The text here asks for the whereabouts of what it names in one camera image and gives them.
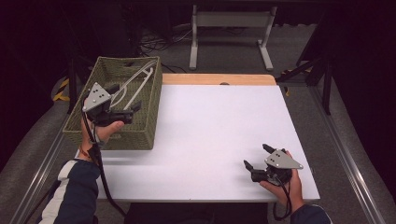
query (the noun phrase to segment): person's right hand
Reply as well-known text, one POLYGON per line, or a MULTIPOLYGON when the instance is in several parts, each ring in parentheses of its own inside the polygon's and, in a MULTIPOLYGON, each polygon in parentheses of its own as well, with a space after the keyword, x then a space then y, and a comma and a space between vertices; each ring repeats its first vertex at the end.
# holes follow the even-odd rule
MULTIPOLYGON (((88 126, 90 129, 92 128, 92 123, 87 119, 88 126)), ((104 141, 105 143, 110 138, 111 134, 119 131, 124 126, 124 122, 122 121, 114 121, 110 125, 106 127, 96 127, 96 134, 99 137, 99 140, 104 141)), ((85 161, 91 161, 89 157, 88 151, 92 148, 92 142, 88 134, 88 130, 85 126, 83 119, 81 119, 81 131, 82 131, 82 141, 79 146, 80 152, 78 153, 78 157, 85 161)))
MULTIPOLYGON (((301 180, 300 177, 298 176, 298 172, 296 169, 291 170, 291 180, 288 184, 286 184, 286 190, 289 190, 289 185, 290 185, 290 200, 291 200, 291 212, 295 212, 297 209, 299 209, 301 206, 304 205, 304 200, 303 200, 303 189, 301 185, 301 180)), ((275 194, 279 202, 286 206, 286 203, 288 201, 288 198, 286 197, 285 191, 282 189, 282 187, 275 186, 267 181, 261 181, 260 185, 275 194)))

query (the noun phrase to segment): white tabletop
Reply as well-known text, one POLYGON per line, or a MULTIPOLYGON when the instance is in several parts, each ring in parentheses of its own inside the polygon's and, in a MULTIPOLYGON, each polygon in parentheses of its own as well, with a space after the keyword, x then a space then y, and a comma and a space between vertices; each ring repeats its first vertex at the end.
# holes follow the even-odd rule
POLYGON ((304 166, 304 198, 319 199, 278 86, 163 85, 154 149, 102 155, 118 201, 274 202, 243 163, 265 168, 262 144, 289 150, 304 166))

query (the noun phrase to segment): sleeve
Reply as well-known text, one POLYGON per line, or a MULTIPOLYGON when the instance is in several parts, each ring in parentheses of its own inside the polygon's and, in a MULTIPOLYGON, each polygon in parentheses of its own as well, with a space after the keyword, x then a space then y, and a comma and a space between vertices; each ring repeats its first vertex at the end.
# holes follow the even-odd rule
POLYGON ((290 224, 332 224, 332 221, 323 208, 305 204, 291 215, 290 224))
POLYGON ((92 223, 96 210, 99 168, 89 161, 68 161, 49 193, 37 223, 92 223))

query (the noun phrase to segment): black cable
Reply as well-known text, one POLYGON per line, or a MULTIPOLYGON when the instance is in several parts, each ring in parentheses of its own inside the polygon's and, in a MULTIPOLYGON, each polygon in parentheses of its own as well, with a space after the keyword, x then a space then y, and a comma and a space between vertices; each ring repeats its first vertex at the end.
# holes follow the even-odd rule
POLYGON ((182 70, 184 73, 187 73, 186 70, 184 70, 182 67, 179 67, 179 66, 166 65, 166 68, 168 68, 168 67, 175 67, 175 68, 178 68, 178 69, 182 70))
POLYGON ((84 120, 84 124, 85 124, 85 128, 87 129, 88 135, 90 137, 91 142, 93 143, 92 148, 88 151, 88 153, 90 154, 92 160, 94 162, 97 162, 97 166, 99 167, 100 170, 100 176, 102 178, 102 183, 103 183, 103 187, 105 189, 105 193, 107 196, 108 201, 110 202, 111 205, 113 205, 114 208, 116 208, 120 214, 122 214, 124 217, 126 217, 125 212, 122 210, 122 208, 120 208, 116 202, 114 202, 113 198, 111 197, 110 194, 110 190, 108 189, 108 184, 106 181, 106 176, 105 176, 105 169, 103 167, 103 162, 102 162, 102 153, 100 151, 100 148, 96 142, 96 136, 93 136, 90 130, 90 126, 88 125, 88 121, 87 118, 85 116, 85 113, 82 111, 82 108, 84 106, 84 101, 87 97, 83 97, 83 99, 81 99, 81 116, 84 120))
POLYGON ((234 28, 234 29, 221 29, 221 30, 224 31, 224 32, 227 32, 227 33, 229 33, 229 34, 231 34, 231 35, 241 35, 241 34, 244 33, 245 30, 246 30, 245 27, 242 27, 242 28, 239 28, 239 29, 241 29, 241 31, 235 32, 234 30, 237 30, 237 29, 238 29, 238 28, 234 28))
POLYGON ((172 46, 173 44, 176 44, 180 41, 182 41, 184 39, 184 37, 191 32, 191 30, 189 30, 186 34, 184 34, 180 39, 178 40, 174 40, 174 37, 172 36, 172 42, 168 43, 165 40, 156 37, 155 35, 151 38, 151 35, 146 35, 148 36, 148 40, 142 40, 139 44, 140 47, 148 49, 148 50, 143 50, 144 53, 150 53, 154 50, 158 50, 158 51, 163 51, 168 49, 170 46, 172 46))
POLYGON ((169 71, 175 73, 175 71, 173 69, 171 69, 170 67, 168 67, 167 65, 161 63, 162 66, 164 66, 165 68, 169 69, 169 71))
POLYGON ((286 217, 288 217, 291 214, 291 199, 290 199, 290 182, 289 182, 289 192, 287 192, 285 185, 283 184, 282 181, 280 181, 280 179, 276 176, 275 177, 276 181, 279 183, 279 185, 282 187, 283 191, 286 194, 286 197, 288 198, 287 202, 286 202, 286 211, 285 211, 285 215, 283 217, 279 217, 276 214, 276 203, 274 203, 274 207, 273 207, 273 214, 274 214, 274 219, 276 221, 281 221, 283 219, 285 219, 286 217))

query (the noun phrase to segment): plastic basket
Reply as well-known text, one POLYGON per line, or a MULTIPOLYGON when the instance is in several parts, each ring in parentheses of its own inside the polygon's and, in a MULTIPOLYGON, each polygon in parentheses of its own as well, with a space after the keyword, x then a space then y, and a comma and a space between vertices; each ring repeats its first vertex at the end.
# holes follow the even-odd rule
MULTIPOLYGON (((142 101, 142 107, 134 113, 133 124, 126 124, 120 131, 114 133, 106 149, 152 149, 154 145, 155 129, 158 118, 158 106, 160 102, 161 88, 163 85, 163 72, 159 57, 147 58, 106 58, 99 57, 91 76, 88 79, 83 92, 87 92, 97 82, 106 88, 113 84, 120 86, 136 73, 146 63, 155 60, 154 74, 151 75, 146 85, 134 99, 134 102, 142 101)), ((146 75, 136 77, 127 86, 124 99, 115 106, 115 109, 123 109, 129 99, 140 87, 146 75)), ((81 97, 73 109, 68 121, 64 125, 63 133, 77 146, 81 144, 81 97)))

